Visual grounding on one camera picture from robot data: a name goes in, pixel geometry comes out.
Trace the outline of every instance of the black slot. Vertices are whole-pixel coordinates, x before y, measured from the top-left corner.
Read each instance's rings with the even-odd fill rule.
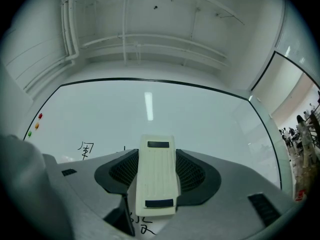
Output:
[[[172,206],[174,206],[173,199],[145,201],[145,207],[147,208],[163,208],[163,207],[172,207]]]
[[[63,170],[62,171],[62,174],[63,176],[68,176],[68,175],[71,175],[71,174],[75,174],[77,171],[74,170],[74,169],[67,169],[67,170]]]
[[[264,194],[254,194],[248,198],[266,227],[280,217],[279,212]]]
[[[148,141],[148,148],[169,148],[169,142]]]

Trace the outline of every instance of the ceiling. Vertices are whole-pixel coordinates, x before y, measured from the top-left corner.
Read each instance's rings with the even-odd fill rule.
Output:
[[[231,67],[231,29],[245,26],[235,1],[76,0],[81,52],[89,62],[160,61],[218,75]]]

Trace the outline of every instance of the white wall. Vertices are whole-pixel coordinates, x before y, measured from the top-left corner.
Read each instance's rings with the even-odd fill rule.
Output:
[[[24,88],[64,55],[61,0],[27,0],[1,40],[0,58],[11,77]]]
[[[231,70],[221,79],[234,89],[247,90],[259,78],[272,55],[282,24],[283,0],[237,0],[236,12],[245,25],[229,35]]]
[[[271,115],[288,97],[303,72],[286,58],[275,54],[252,93]]]
[[[314,82],[303,73],[285,101],[271,114],[277,126],[280,127],[288,120],[292,112],[305,100],[313,85]]]
[[[16,135],[32,103],[0,61],[0,134]]]
[[[247,99],[250,96],[248,91],[227,88],[213,74],[187,66],[155,61],[141,61],[141,65],[137,65],[136,61],[128,61],[127,66],[123,61],[89,63],[67,78],[64,83],[98,78],[172,80],[224,90]]]
[[[292,111],[291,115],[287,118],[287,120],[285,122],[283,122],[281,125],[279,125],[279,128],[283,129],[285,127],[286,129],[288,129],[289,127],[291,127],[293,129],[296,129],[296,125],[298,124],[297,115],[300,115],[300,116],[302,116],[303,119],[305,119],[304,111],[306,111],[308,109],[310,112],[312,109],[310,107],[310,103],[315,105],[315,107],[317,107],[319,105],[318,104],[318,99],[319,99],[318,91],[319,91],[319,89],[317,88],[317,86],[315,84],[313,84],[312,88],[309,90],[309,92],[307,93],[304,100],[299,104],[299,106],[297,106],[295,108],[294,111]]]

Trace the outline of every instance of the gray panel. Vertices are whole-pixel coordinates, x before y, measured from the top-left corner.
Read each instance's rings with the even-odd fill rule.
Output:
[[[57,165],[55,158],[46,154],[44,154],[43,157],[50,183],[68,209],[75,239],[134,239],[133,237],[117,230],[97,216],[89,206],[82,202],[77,193],[71,188],[70,184],[66,180],[66,177],[64,177],[61,173],[61,168]]]
[[[116,235],[130,238],[101,219],[120,203],[117,199],[120,196],[107,193],[94,182],[96,168],[128,151],[59,165],[53,157],[45,155],[50,181],[63,195],[63,200],[71,211],[76,239],[107,239],[110,235],[113,238],[117,238]],[[221,175],[221,186],[217,193],[202,205],[179,206],[176,215],[155,237],[156,240],[236,240],[253,236],[265,229],[248,199],[248,196],[256,193],[264,193],[280,214],[284,214],[294,205],[289,196],[251,168],[209,155],[183,151],[214,166]],[[61,171],[70,168],[77,173],[63,177]]]
[[[89,206],[100,218],[104,218],[121,202],[120,194],[110,194],[105,191],[95,180],[95,171],[99,166],[127,154],[131,150],[125,150],[88,160],[60,163],[59,170],[74,169],[77,173],[68,175],[68,181],[79,198]]]
[[[157,240],[170,239],[244,239],[265,226],[248,200],[249,195],[264,193],[280,214],[294,203],[267,179],[246,166],[209,155],[183,150],[212,166],[221,175],[217,193],[202,205],[178,207]]]

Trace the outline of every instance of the white surface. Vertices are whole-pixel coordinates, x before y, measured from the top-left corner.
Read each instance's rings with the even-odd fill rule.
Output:
[[[89,63],[65,79],[64,83],[100,78],[140,78],[179,81],[223,90],[247,99],[250,96],[250,92],[248,91],[227,88],[211,73],[187,66],[156,61],[141,61],[141,65],[137,65],[135,61],[128,61],[127,66],[124,65],[123,61]]]
[[[20,89],[0,61],[0,133],[17,135],[32,103],[33,100]]]
[[[298,83],[302,71],[286,58],[275,54],[269,67],[252,93],[272,114]]]
[[[229,72],[225,83],[235,89],[249,89],[258,80],[271,57],[282,24],[283,0],[236,0],[245,26],[230,29]]]
[[[1,42],[0,57],[10,75],[24,88],[65,54],[61,0],[27,0]]]
[[[261,73],[277,39],[283,12],[283,0],[127,0],[124,20],[124,0],[77,1],[77,29],[81,44],[118,36],[125,22],[126,34],[173,37],[126,37],[127,61],[137,61],[136,52],[141,45],[142,60],[183,65],[188,57],[188,67],[220,77],[221,72],[217,70],[220,64],[209,63],[203,57],[207,56],[227,64],[221,79],[228,86],[243,90],[247,90]],[[221,8],[235,12],[244,25]],[[174,38],[208,46],[225,54],[227,59]],[[90,60],[121,60],[122,39],[105,40],[82,52],[87,53]]]
[[[300,112],[296,112],[296,109],[300,107],[301,103],[303,103],[313,85],[314,82],[312,82],[312,80],[305,73],[303,73],[289,96],[276,109],[276,111],[272,113],[272,117],[277,126],[281,127],[282,124],[286,122],[292,114],[295,114],[294,120],[297,120],[296,116]]]
[[[152,121],[146,92],[152,93]],[[82,160],[82,142],[94,143],[88,154],[94,158],[124,146],[136,149],[142,134],[172,135],[177,149],[246,165],[279,186],[275,154],[258,115],[247,101],[230,95],[160,82],[87,82],[59,88],[40,113],[26,140],[58,163]],[[260,136],[249,134],[244,116],[260,125]],[[250,148],[255,142],[256,149]]]
[[[169,147],[148,147],[148,142],[168,142]],[[142,217],[173,215],[176,213],[178,196],[174,137],[143,135],[136,176],[135,214]],[[172,207],[146,206],[146,201],[169,199],[173,200]]]
[[[128,189],[128,206],[130,219],[134,227],[135,238],[148,240],[157,235],[174,215],[140,217],[136,215],[136,189],[137,177],[135,177]]]

